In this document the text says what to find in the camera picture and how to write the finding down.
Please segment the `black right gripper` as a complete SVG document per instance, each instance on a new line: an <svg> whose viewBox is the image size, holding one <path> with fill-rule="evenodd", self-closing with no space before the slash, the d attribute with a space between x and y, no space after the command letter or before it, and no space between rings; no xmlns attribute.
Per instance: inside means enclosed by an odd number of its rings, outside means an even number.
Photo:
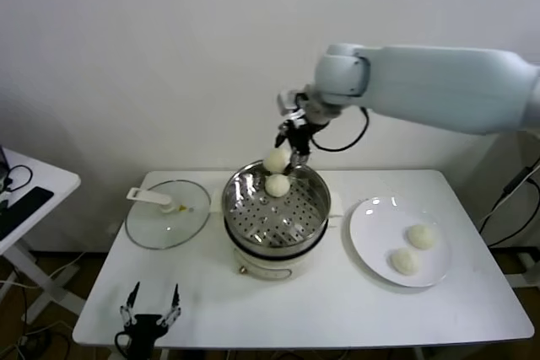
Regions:
<svg viewBox="0 0 540 360"><path fill-rule="evenodd" d="M306 166L310 155L301 153L311 151L310 141L314 130L315 127L309 122L299 124L292 120L283 122L278 127L275 146L281 147L285 142L288 142L292 150L289 155L289 162L284 168L285 175L291 175L295 170Z"/></svg>

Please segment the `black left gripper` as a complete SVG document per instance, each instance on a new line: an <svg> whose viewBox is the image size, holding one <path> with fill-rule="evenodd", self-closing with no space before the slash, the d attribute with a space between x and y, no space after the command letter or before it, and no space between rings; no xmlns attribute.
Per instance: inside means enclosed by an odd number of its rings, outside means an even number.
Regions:
<svg viewBox="0 0 540 360"><path fill-rule="evenodd" d="M152 357L155 342L166 334L168 329L181 316L181 296L178 285L175 285L170 309L163 315L133 313L140 282L129 293L127 301L120 307L123 325L128 327L130 343L128 358L132 360L146 360Z"/></svg>

